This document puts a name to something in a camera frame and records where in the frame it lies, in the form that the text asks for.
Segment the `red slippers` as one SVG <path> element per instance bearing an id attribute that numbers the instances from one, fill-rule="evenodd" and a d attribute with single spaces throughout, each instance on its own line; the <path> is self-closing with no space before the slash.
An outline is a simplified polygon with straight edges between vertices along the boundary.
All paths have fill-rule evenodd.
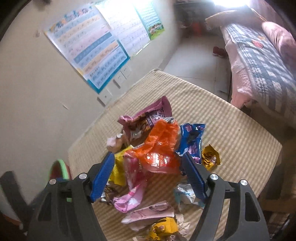
<path id="1" fill-rule="evenodd" d="M 214 56 L 219 56 L 221 58 L 227 58 L 228 57 L 228 54 L 227 54 L 226 50 L 223 49 L 223 48 L 219 48 L 217 46 L 213 47 L 212 53 L 213 53 Z"/>

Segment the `yellow brown candy wrapper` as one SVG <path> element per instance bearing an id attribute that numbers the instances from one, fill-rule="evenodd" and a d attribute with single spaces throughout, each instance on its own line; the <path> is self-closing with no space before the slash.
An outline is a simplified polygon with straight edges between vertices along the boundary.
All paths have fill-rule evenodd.
<path id="1" fill-rule="evenodd" d="M 202 165 L 205 166 L 208 171 L 212 171 L 220 164 L 220 154 L 211 145 L 207 145 L 202 150 Z"/>

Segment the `white chart wall poster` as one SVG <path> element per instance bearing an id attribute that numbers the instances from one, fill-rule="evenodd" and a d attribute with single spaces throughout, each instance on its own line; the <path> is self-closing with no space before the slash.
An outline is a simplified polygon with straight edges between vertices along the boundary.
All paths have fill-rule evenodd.
<path id="1" fill-rule="evenodd" d="M 96 5 L 130 57 L 136 56 L 150 42 L 132 1 L 100 1 Z"/>

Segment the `pink snack wrapper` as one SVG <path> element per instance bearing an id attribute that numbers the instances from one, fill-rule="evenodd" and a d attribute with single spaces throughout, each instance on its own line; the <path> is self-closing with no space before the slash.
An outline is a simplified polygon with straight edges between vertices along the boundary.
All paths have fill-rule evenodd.
<path id="1" fill-rule="evenodd" d="M 133 142 L 148 133 L 157 121 L 170 117 L 170 102 L 166 96 L 162 96 L 134 116 L 121 115 L 117 122 L 122 125 L 128 141 Z"/>

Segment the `blue alphabet wall poster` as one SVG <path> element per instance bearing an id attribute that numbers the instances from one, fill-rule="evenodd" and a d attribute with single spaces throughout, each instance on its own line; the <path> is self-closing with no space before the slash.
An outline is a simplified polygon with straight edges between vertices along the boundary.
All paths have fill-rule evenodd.
<path id="1" fill-rule="evenodd" d="M 44 33 L 96 93 L 130 59 L 94 4 L 65 14 Z"/>

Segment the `blue snack wrapper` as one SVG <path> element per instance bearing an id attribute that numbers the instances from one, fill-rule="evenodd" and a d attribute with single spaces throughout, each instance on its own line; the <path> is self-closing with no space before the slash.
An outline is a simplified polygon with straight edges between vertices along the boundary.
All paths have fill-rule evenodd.
<path id="1" fill-rule="evenodd" d="M 204 123 L 185 123 L 180 126 L 181 139 L 179 141 L 179 146 L 176 149 L 177 155 L 181 157 L 186 152 L 189 152 L 196 163 L 202 163 L 201 146 L 205 126 Z"/>

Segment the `white teal crumpled wrapper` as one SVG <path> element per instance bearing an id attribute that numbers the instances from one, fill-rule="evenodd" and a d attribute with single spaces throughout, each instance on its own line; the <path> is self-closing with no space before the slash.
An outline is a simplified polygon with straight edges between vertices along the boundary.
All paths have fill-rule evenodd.
<path id="1" fill-rule="evenodd" d="M 199 198 L 196 197 L 191 184 L 180 183 L 174 188 L 175 202 L 177 203 L 179 211 L 181 211 L 185 205 L 196 205 L 201 209 L 204 209 L 205 204 Z"/>

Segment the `yellow snack wrapper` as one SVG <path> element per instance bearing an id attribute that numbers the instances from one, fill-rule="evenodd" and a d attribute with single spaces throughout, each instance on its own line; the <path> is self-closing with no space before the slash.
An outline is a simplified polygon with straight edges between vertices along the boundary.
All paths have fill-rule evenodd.
<path id="1" fill-rule="evenodd" d="M 112 169 L 111 175 L 109 177 L 109 182 L 112 182 L 115 185 L 125 186 L 126 185 L 126 177 L 125 177 L 125 167 L 123 161 L 123 155 L 126 151 L 132 149 L 133 146 L 129 145 L 127 148 L 117 152 L 114 154 L 115 163 Z"/>

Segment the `beige striped woven mat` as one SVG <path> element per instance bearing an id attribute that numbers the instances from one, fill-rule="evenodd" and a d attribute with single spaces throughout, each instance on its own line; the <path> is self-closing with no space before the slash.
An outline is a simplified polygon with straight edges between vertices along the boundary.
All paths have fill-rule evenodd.
<path id="1" fill-rule="evenodd" d="M 143 237 L 130 225 L 173 225 L 179 196 L 200 201 L 180 211 L 187 239 L 222 233 L 231 188 L 242 207 L 266 185 L 281 144 L 245 113 L 212 93 L 159 70 L 147 73 L 109 107 L 69 153 L 74 174 L 101 166 L 88 178 L 87 199 L 100 240 Z"/>

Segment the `dark metal shelf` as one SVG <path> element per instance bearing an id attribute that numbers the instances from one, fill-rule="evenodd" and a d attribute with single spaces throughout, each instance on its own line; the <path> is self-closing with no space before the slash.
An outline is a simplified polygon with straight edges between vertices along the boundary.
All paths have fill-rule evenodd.
<path id="1" fill-rule="evenodd" d="M 184 37 L 201 37 L 211 32 L 205 19 L 215 14 L 212 1 L 175 1 L 174 11 Z"/>

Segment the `orange pillow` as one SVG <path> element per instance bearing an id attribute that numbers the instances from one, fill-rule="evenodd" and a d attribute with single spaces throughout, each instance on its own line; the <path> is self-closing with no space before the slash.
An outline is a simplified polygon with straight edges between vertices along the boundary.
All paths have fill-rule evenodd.
<path id="1" fill-rule="evenodd" d="M 248 6 L 221 11 L 205 19 L 207 27 L 211 29 L 229 24 L 241 24 L 246 27 L 261 28 L 262 23 L 266 21 L 263 16 Z"/>

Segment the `orange plastic bag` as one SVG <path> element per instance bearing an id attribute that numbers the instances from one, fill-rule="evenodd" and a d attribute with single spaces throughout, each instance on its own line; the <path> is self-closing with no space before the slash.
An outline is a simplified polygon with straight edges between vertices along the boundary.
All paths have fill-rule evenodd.
<path id="1" fill-rule="evenodd" d="M 126 152 L 137 158 L 149 172 L 162 174 L 180 173 L 180 158 L 175 153 L 180 126 L 170 117 L 156 122 L 144 143 Z"/>

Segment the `white wall socket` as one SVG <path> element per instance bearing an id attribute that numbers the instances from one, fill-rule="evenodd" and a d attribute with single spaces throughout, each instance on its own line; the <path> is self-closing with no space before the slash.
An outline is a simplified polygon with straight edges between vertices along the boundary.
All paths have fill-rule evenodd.
<path id="1" fill-rule="evenodd" d="M 126 64 L 119 70 L 118 73 L 116 73 L 116 75 L 114 75 L 114 77 L 112 77 L 110 82 L 103 88 L 97 97 L 97 100 L 103 107 L 108 106 L 114 99 L 117 98 L 130 74 L 131 68 Z"/>

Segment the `green edged wall poster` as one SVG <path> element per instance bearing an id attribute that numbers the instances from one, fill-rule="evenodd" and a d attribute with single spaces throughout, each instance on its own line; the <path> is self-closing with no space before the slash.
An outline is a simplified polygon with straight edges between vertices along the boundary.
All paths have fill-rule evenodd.
<path id="1" fill-rule="evenodd" d="M 147 31 L 150 40 L 158 37 L 164 30 L 164 25 L 161 22 L 156 10 L 151 4 L 137 6 L 136 11 Z"/>

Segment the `red bin with green rim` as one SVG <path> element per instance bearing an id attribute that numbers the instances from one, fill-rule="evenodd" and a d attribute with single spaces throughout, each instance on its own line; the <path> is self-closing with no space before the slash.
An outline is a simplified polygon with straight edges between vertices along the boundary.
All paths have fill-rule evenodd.
<path id="1" fill-rule="evenodd" d="M 56 179 L 59 182 L 69 181 L 72 179 L 70 168 L 62 159 L 58 159 L 53 162 L 49 171 L 49 181 L 52 179 Z"/>

